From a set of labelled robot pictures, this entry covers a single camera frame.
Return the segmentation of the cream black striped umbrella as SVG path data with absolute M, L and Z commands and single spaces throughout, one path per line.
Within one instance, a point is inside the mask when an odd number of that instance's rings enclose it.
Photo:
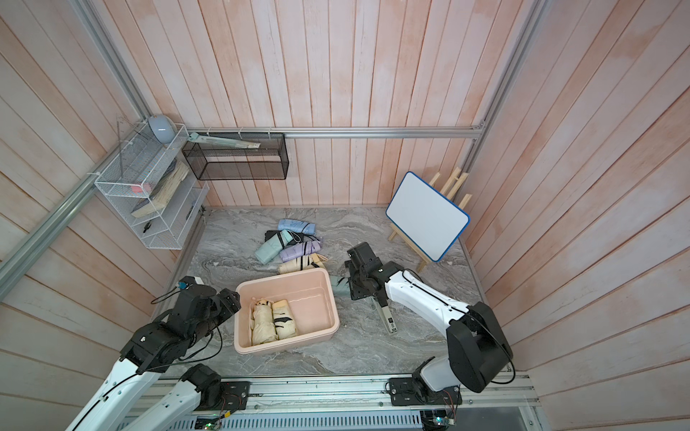
M 287 300 L 274 302 L 271 306 L 273 324 L 279 340 L 289 339 L 298 335 L 298 327 L 294 314 Z

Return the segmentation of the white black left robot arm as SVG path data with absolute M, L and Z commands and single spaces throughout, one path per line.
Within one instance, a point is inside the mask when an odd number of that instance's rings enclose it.
M 129 430 L 165 430 L 198 407 L 224 409 L 222 379 L 201 359 L 184 360 L 201 339 L 219 332 L 241 308 L 237 292 L 217 291 L 197 278 L 181 280 L 184 288 L 174 308 L 134 332 L 111 372 L 68 430 L 113 430 L 174 362 L 192 365 L 153 407 L 127 426 Z

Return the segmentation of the plain cream umbrella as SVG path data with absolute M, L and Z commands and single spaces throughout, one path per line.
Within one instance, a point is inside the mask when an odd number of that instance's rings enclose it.
M 253 346 L 270 343 L 278 339 L 273 320 L 272 303 L 267 299 L 257 301 L 253 307 Z

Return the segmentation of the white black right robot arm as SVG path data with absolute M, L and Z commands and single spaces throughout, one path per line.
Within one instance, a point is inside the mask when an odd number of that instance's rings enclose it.
M 348 250 L 350 297 L 373 297 L 380 307 L 391 302 L 412 310 L 447 341 L 447 354 L 429 360 L 414 375 L 422 388 L 437 393 L 463 385 L 480 393 L 514 357 L 496 315 L 489 305 L 469 305 L 426 285 L 412 270 L 390 261 L 384 264 L 362 242 Z

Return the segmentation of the pink plastic storage box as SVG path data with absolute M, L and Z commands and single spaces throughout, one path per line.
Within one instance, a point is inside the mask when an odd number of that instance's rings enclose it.
M 329 274 L 309 269 L 246 281 L 236 290 L 235 351 L 262 355 L 328 341 L 340 328 Z

